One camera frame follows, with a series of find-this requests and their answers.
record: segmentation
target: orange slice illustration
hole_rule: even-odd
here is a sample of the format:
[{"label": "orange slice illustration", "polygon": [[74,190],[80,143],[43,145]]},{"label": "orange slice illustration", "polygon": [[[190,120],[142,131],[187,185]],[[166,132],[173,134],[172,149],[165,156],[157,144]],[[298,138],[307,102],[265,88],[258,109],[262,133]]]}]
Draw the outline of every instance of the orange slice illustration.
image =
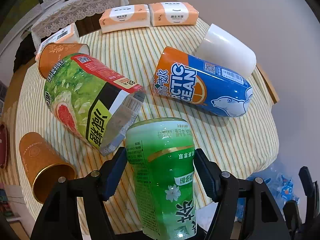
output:
[{"label": "orange slice illustration", "polygon": [[199,105],[202,104],[207,97],[207,88],[199,76],[196,76],[196,83],[194,85],[194,93],[190,103]]}]

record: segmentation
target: paper cup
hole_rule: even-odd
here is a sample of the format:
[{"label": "paper cup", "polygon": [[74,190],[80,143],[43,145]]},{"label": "paper cup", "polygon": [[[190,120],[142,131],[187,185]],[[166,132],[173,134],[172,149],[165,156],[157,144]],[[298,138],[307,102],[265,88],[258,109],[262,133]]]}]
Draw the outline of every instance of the paper cup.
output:
[{"label": "paper cup", "polygon": [[40,75],[47,79],[53,66],[65,56],[72,53],[84,53],[90,55],[90,49],[87,44],[81,43],[49,43],[39,56],[38,70]]},{"label": "paper cup", "polygon": [[247,79],[256,66],[255,53],[230,33],[212,24],[195,56],[231,69]]},{"label": "paper cup", "polygon": [[60,177],[75,179],[75,168],[57,155],[44,138],[36,133],[25,134],[19,143],[24,170],[36,200],[44,203]]}]

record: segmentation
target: yellow-green label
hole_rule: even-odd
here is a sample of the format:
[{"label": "yellow-green label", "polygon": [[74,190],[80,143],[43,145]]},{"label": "yellow-green label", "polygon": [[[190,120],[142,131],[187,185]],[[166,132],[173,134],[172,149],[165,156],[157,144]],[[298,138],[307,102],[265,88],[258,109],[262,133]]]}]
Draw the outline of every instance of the yellow-green label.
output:
[{"label": "yellow-green label", "polygon": [[106,130],[107,123],[112,114],[100,100],[97,100],[96,104],[92,108],[91,113],[89,114],[90,123],[88,126],[87,140],[99,148],[102,142],[103,134]]}]

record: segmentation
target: white paper cup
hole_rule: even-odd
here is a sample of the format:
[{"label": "white paper cup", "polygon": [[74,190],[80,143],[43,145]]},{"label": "white paper cup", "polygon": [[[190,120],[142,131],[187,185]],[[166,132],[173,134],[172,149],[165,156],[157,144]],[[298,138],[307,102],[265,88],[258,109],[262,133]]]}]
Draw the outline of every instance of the white paper cup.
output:
[{"label": "white paper cup", "polygon": [[229,68],[247,79],[257,63],[255,53],[230,33],[212,24],[196,57]]}]

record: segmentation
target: red object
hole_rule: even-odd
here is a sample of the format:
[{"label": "red object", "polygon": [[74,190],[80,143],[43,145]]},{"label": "red object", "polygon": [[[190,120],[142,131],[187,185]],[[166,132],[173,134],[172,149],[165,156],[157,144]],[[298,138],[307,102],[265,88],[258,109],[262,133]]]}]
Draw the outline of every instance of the red object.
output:
[{"label": "red object", "polygon": [[0,124],[0,168],[4,169],[7,164],[7,128],[4,123]]}]

